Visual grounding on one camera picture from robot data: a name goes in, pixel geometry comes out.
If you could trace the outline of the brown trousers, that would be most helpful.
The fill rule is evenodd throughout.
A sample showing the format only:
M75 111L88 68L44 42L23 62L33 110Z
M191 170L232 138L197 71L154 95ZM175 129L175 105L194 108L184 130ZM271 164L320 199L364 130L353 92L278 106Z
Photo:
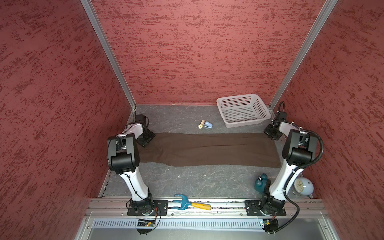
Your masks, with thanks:
M138 148L142 163L154 162L173 167L281 166L275 142L263 133L159 133L145 147Z

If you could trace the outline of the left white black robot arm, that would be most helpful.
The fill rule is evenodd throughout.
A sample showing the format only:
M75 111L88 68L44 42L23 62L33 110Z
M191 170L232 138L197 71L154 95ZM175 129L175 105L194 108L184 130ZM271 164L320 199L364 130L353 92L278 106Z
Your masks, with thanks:
M107 156L110 171L124 180L131 193L128 209L143 216L150 216L156 207L150 189L139 171L137 140L143 133L141 123L129 123L122 133L108 138Z

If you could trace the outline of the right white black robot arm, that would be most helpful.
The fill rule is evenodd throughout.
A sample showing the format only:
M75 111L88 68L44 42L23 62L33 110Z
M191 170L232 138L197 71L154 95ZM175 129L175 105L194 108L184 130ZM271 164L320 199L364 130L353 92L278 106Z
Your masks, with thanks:
M283 212L288 191L298 175L319 159L317 155L319 137L287 122L269 124L264 133L276 141L286 136L282 150L284 160L276 180L271 183L267 175L262 174L255 183L256 191L262 194L258 208L262 215L271 216Z

